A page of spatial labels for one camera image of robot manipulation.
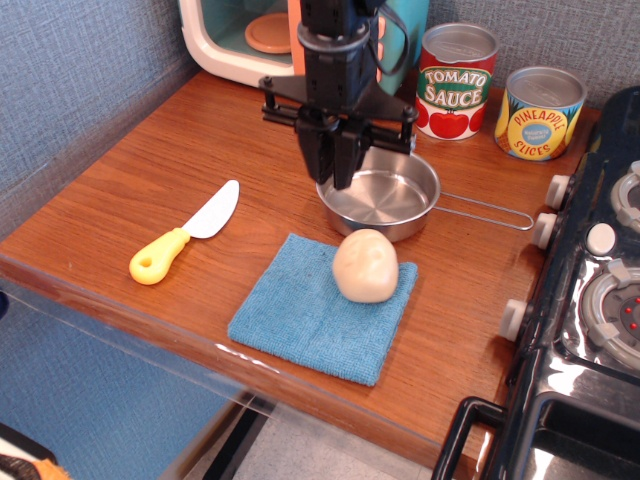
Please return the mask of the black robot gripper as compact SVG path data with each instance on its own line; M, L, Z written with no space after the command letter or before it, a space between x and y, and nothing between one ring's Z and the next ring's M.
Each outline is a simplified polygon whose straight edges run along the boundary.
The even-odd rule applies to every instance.
M371 147L409 153L417 110L386 93L377 74L379 24L356 22L325 34L301 22L302 75L265 76L263 118L293 127L310 177L349 188Z

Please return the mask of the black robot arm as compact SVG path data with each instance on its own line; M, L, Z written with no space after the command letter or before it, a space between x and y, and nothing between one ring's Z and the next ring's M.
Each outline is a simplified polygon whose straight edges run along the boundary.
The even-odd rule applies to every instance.
M294 128L310 177L348 188L367 151L408 154L417 109L377 80L379 16L403 21L383 1L303 1L297 37L305 72L265 76L264 119Z

